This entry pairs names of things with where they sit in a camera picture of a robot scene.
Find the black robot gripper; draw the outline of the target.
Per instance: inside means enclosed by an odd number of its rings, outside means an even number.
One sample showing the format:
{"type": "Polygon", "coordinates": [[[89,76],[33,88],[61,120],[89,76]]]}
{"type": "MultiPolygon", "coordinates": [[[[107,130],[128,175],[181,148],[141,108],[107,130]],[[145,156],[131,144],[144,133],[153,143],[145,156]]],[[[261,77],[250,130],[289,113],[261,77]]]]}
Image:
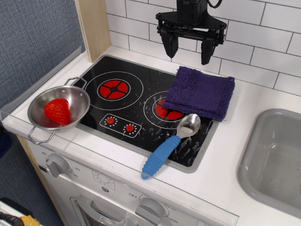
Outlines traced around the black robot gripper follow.
{"type": "Polygon", "coordinates": [[[201,64],[209,63],[216,44],[224,43],[227,24],[209,15],[207,0],[178,0],[176,11],[159,12],[157,30],[166,54],[174,57],[178,50],[178,38],[202,41],[201,64]]]}

